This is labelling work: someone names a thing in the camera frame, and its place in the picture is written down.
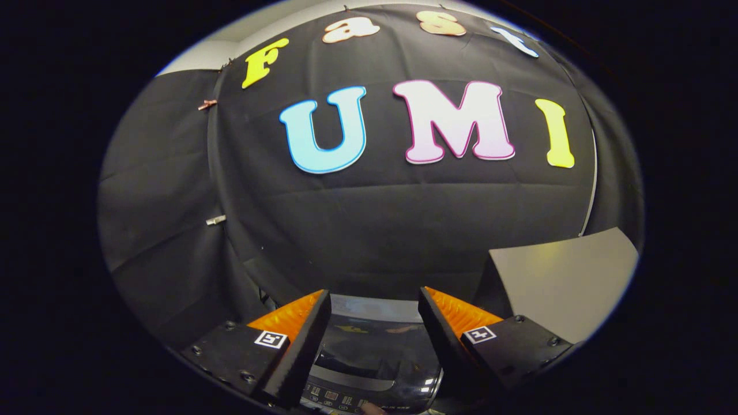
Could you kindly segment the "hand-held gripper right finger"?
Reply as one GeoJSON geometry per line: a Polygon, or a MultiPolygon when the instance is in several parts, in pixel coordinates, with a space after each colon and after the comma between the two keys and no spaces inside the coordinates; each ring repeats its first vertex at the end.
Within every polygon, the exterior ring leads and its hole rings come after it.
{"type": "Polygon", "coordinates": [[[532,318],[501,318],[429,286],[417,310],[445,371],[443,386],[461,404],[483,404],[519,391],[562,363],[574,344],[532,318]]]}

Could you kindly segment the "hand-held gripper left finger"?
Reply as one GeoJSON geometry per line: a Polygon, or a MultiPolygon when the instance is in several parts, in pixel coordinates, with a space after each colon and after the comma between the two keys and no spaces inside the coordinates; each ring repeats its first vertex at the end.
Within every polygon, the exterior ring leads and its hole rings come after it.
{"type": "Polygon", "coordinates": [[[182,357],[240,398],[294,408],[331,315],[329,290],[317,290],[250,323],[221,323],[185,346],[182,357]]]}

